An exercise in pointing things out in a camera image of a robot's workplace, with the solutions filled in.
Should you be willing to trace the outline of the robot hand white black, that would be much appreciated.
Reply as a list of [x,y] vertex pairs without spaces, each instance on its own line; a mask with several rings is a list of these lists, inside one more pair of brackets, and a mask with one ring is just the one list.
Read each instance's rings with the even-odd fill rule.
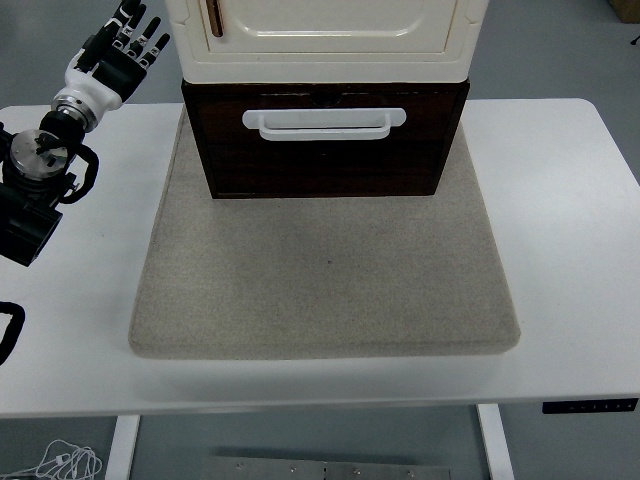
[[170,40],[164,33],[154,45],[149,44],[160,26],[158,17],[139,36],[134,35],[145,12],[146,5],[140,1],[118,5],[69,62],[65,86],[54,97],[53,108],[74,107],[97,119],[120,108],[133,95]]

